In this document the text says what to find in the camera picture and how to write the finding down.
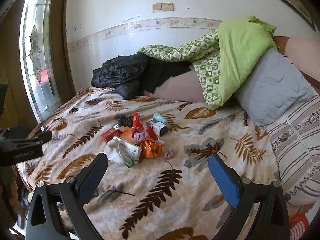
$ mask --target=bolt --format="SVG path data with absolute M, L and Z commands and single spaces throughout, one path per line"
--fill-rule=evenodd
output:
M 251 183 L 251 179 L 249 179 L 249 178 L 243 178 L 243 179 L 242 179 L 242 182 L 243 182 L 244 184 L 250 184 L 250 183 Z
M 273 182 L 272 182 L 272 185 L 273 185 L 274 187 L 280 187 L 280 183 L 277 182 L 277 181 L 273 181 Z
M 69 177 L 69 178 L 66 179 L 66 182 L 67 182 L 68 184 L 71 184 L 71 183 L 74 182 L 74 181 L 75 181 L 75 177 Z
M 44 181 L 42 181 L 42 180 L 39 181 L 38 184 L 37 184 L 38 187 L 42 187 L 43 185 L 44 185 Z

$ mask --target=light switch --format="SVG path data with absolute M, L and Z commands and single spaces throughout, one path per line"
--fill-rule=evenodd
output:
M 161 3 L 154 3 L 152 5 L 153 7 L 153 11 L 159 11 L 159 10 L 162 10 L 162 4 Z
M 173 3 L 172 2 L 162 3 L 162 10 L 164 12 L 174 11 Z

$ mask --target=bedspread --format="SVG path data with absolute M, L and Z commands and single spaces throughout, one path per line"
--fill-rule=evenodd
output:
M 138 97 L 123 100 L 110 89 L 90 92 L 47 124 L 52 141 L 44 156 L 18 164 L 34 189 L 38 181 L 60 183 L 76 176 L 102 152 L 101 134 L 116 124 L 115 115 L 138 111 L 146 122 L 160 112 L 172 128 L 161 139 L 177 155 L 142 159 L 131 168 L 109 163 L 92 200 L 84 210 L 104 239 L 207 240 L 230 215 L 228 205 L 208 170 L 208 158 L 218 154 L 241 177 L 270 184 L 279 179 L 267 131 L 256 127 L 241 106 L 227 102 L 212 110 L 205 103 L 173 102 Z M 252 209 L 239 239 L 253 222 Z M 66 224 L 65 211 L 62 211 Z

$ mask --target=floral wall border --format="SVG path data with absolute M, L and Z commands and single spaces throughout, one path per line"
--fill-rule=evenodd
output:
M 108 39 L 125 33 L 134 33 L 145 30 L 167 29 L 167 28 L 196 28 L 215 30 L 222 21 L 206 18 L 185 18 L 185 17 L 170 17 L 142 20 L 127 24 L 114 26 L 92 35 L 84 37 L 78 41 L 68 42 L 68 50 L 74 51 L 81 47 L 92 44 L 100 39 Z

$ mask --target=gray pillow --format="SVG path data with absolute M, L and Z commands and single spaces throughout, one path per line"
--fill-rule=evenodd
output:
M 235 96 L 250 119 L 261 126 L 276 121 L 292 104 L 310 101 L 313 92 L 301 72 L 269 48 Z

